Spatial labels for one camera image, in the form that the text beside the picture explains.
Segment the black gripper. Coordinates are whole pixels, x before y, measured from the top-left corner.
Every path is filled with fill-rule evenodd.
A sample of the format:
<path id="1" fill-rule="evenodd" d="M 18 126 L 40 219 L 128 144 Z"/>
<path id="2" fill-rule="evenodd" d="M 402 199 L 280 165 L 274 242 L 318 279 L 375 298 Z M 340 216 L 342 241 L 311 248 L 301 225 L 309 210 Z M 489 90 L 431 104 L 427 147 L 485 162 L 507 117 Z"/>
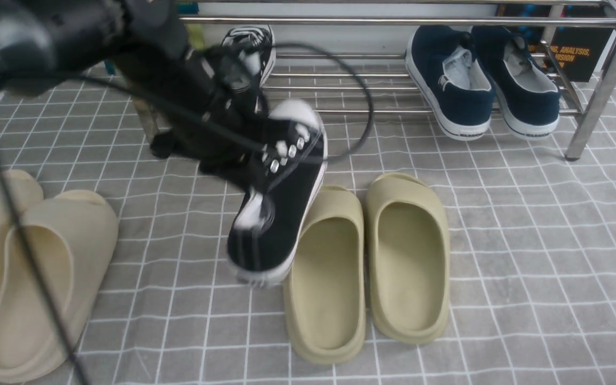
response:
<path id="1" fill-rule="evenodd" d="M 213 81 L 152 80 L 151 101 L 170 125 L 151 141 L 157 158 L 198 160 L 203 173 L 258 193 L 283 175 L 288 121 L 255 112 L 254 97 Z"/>

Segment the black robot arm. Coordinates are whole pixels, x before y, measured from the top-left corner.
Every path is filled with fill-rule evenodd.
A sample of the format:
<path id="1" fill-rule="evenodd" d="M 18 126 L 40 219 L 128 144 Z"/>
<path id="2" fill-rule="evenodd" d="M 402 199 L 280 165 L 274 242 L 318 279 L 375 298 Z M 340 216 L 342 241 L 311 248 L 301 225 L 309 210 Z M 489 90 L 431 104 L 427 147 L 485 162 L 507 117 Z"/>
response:
<path id="1" fill-rule="evenodd" d="M 106 59 L 170 128 L 154 156 L 199 160 L 206 173 L 266 192 L 274 124 L 250 68 L 265 39 L 197 50 L 173 1 L 0 1 L 0 89 L 36 97 Z"/>

